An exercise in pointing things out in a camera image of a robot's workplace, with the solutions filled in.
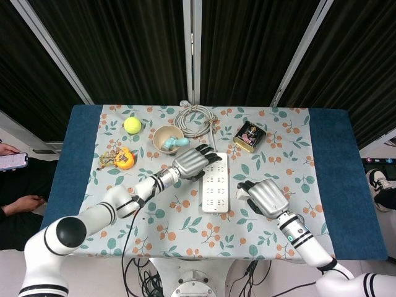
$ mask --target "electrical outlet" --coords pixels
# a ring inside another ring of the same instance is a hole
[[[225,213],[230,208],[228,197],[228,155],[217,153],[222,158],[205,168],[202,179],[202,210],[208,213]]]

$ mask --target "person's hand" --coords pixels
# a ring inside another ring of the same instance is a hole
[[[12,203],[14,213],[31,212],[41,206],[45,200],[37,195],[23,196]]]
[[[19,153],[20,150],[9,144],[0,144],[0,156],[13,155]]]

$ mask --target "tablecloth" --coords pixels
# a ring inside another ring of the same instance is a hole
[[[210,144],[208,135],[191,140],[169,156],[156,151],[153,133],[161,126],[173,124],[182,110],[179,106],[105,105],[100,115],[90,179],[80,211],[99,203],[107,189],[123,184],[133,193],[133,185],[160,168],[171,164],[185,150],[199,144]],[[138,214],[132,227],[126,254],[151,257],[232,257],[236,259],[298,259],[288,240],[277,228],[277,222],[254,213],[245,201],[235,199],[240,181],[272,178],[290,202],[290,210],[304,217],[307,227],[333,254],[316,183],[314,157],[309,131],[309,111],[301,108],[214,107],[218,116],[215,141],[219,152],[229,156],[229,213],[204,213],[199,183],[179,181],[157,195]],[[129,116],[138,117],[143,126],[134,135],[123,129]],[[205,120],[201,113],[191,113],[186,122],[198,129]],[[267,133],[254,153],[241,150],[232,141],[243,123],[249,120]],[[106,151],[129,147],[136,156],[130,170],[105,168],[97,170],[98,157]],[[75,253],[120,256],[131,219],[118,220],[91,236]]]

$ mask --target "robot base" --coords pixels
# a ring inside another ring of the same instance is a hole
[[[150,258],[161,277],[166,297],[225,297],[231,259],[182,260]]]

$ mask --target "person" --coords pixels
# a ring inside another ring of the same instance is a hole
[[[387,180],[383,172],[373,169],[367,172],[366,177],[377,209],[381,212],[396,209],[396,188]]]
[[[19,153],[0,143],[0,156]],[[57,161],[28,159],[28,165],[0,172],[0,250],[23,251],[30,237],[40,230],[43,217],[33,213],[48,201]]]

